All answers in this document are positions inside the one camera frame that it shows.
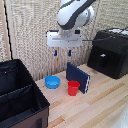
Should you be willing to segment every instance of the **black box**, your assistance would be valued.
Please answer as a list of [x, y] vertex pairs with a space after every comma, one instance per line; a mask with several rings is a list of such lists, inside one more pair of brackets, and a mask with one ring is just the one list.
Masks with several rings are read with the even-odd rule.
[[119, 79], [128, 73], [128, 36], [110, 30], [99, 31], [93, 41], [87, 65], [109, 77]]
[[0, 63], [0, 128], [47, 128], [49, 105], [20, 60]]

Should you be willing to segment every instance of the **blue bowl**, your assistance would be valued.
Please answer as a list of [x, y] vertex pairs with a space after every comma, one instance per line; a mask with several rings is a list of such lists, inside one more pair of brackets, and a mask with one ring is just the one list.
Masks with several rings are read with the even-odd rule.
[[47, 76], [44, 81], [46, 87], [50, 89], [58, 88], [60, 84], [60, 78], [57, 76]]

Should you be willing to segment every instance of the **wooden surface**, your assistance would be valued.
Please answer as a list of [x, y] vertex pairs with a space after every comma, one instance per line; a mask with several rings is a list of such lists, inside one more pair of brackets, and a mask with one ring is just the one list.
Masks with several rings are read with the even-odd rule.
[[128, 102], [128, 75], [114, 80], [86, 65], [79, 68], [91, 76], [87, 94], [68, 95], [65, 71], [56, 74], [61, 84], [55, 90], [36, 82], [51, 104], [48, 128], [110, 128]]

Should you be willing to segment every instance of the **red cup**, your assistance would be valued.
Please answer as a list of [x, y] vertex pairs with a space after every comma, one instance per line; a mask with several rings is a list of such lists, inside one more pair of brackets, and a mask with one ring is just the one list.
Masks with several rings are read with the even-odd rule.
[[80, 87], [80, 83], [77, 81], [69, 81], [68, 82], [68, 95], [76, 96], [77, 91]]

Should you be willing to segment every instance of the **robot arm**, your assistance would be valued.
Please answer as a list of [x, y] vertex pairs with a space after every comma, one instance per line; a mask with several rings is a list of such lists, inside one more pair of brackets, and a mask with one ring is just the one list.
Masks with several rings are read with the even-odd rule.
[[93, 19], [94, 11], [92, 7], [88, 7], [94, 1], [96, 0], [62, 0], [57, 14], [59, 26], [63, 30], [69, 30], [89, 24]]
[[57, 14], [57, 22], [61, 29], [47, 32], [47, 45], [49, 47], [80, 47], [82, 31], [77, 27], [92, 21], [94, 10], [90, 5], [94, 1], [96, 0], [62, 0]]

